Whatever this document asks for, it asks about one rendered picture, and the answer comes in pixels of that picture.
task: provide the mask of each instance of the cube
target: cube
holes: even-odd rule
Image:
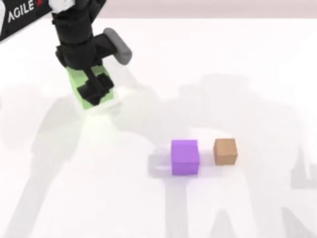
[[[174,176],[197,175],[200,163],[197,140],[173,140],[171,163]]]
[[[213,153],[216,165],[234,165],[238,157],[235,139],[216,139]]]

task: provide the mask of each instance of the tabletop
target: tabletop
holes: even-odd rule
[[[0,237],[317,237],[317,20],[106,27],[134,56],[104,60],[117,98],[87,112],[49,19],[0,45]],[[170,175],[173,139],[198,140],[198,176]]]

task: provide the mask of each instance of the purple cube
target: purple cube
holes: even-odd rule
[[[172,140],[171,162],[173,175],[197,175],[199,160],[197,140]]]

